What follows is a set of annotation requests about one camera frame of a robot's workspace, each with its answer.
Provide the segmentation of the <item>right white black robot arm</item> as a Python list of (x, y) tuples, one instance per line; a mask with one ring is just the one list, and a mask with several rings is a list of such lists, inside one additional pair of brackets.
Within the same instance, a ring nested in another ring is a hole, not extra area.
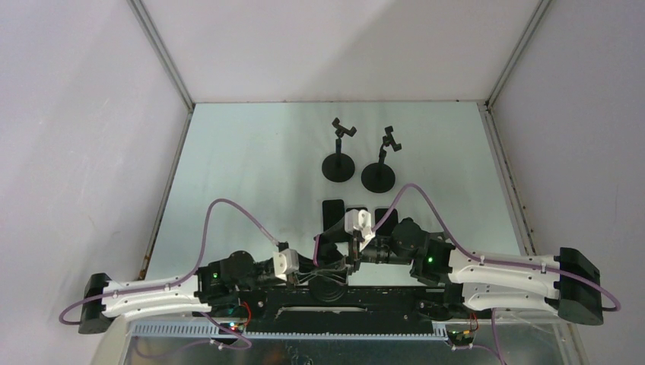
[(345, 262), (350, 269), (361, 262), (407, 265), (417, 281), (446, 287), (442, 306), (453, 318), (508, 308), (542, 310), (580, 325), (604, 322), (599, 269), (577, 249), (497, 255), (460, 249), (444, 232), (427, 232), (410, 217), (386, 228), (380, 235), (348, 213), (316, 237), (313, 262)]

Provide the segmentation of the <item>teal blue phone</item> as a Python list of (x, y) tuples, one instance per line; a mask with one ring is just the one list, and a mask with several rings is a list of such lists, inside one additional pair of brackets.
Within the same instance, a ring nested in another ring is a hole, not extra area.
[(345, 213), (345, 202), (342, 199), (324, 200), (322, 202), (322, 231), (335, 224), (345, 224)]

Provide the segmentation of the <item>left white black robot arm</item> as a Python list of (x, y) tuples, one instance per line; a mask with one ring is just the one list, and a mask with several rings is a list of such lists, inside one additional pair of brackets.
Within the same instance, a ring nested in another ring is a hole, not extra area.
[(189, 277), (118, 283), (105, 273), (91, 275), (84, 289), (78, 333), (104, 333), (115, 319), (126, 321), (177, 313), (213, 313), (232, 316), (239, 310), (243, 291), (282, 284), (294, 287), (314, 278), (345, 284), (347, 270), (338, 262), (316, 266), (293, 249), (274, 252), (257, 262), (248, 252), (197, 268)]

